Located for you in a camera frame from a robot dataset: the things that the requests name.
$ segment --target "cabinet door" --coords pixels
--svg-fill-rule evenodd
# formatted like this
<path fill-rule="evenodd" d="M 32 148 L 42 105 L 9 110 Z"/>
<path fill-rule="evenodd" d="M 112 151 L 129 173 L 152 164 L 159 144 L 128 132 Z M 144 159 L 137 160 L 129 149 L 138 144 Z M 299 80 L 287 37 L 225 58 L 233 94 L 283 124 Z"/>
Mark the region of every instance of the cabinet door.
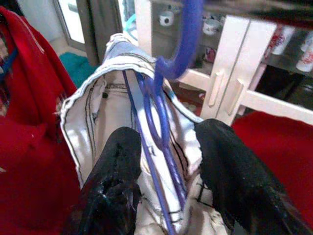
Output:
<path fill-rule="evenodd" d="M 181 7 L 173 1 L 135 0 L 139 46 L 154 57 L 171 58 L 179 43 Z M 195 59 L 172 83 L 183 104 L 202 118 L 216 117 L 248 24 L 249 19 L 203 12 Z"/>
<path fill-rule="evenodd" d="M 299 28 L 251 21 L 217 119 L 230 125 L 237 115 L 257 110 L 313 124 L 311 35 Z"/>

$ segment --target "red cloth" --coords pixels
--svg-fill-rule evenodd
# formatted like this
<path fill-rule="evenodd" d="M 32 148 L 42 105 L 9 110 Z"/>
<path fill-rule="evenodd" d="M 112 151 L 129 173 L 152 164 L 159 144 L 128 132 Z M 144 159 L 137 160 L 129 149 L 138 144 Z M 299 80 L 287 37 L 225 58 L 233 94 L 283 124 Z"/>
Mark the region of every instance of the red cloth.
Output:
<path fill-rule="evenodd" d="M 236 120 L 232 127 L 285 186 L 313 228 L 313 126 L 253 112 Z"/>
<path fill-rule="evenodd" d="M 56 112 L 76 88 L 43 36 L 0 7 L 8 52 L 17 47 L 0 116 L 0 234 L 59 234 L 80 190 Z"/>

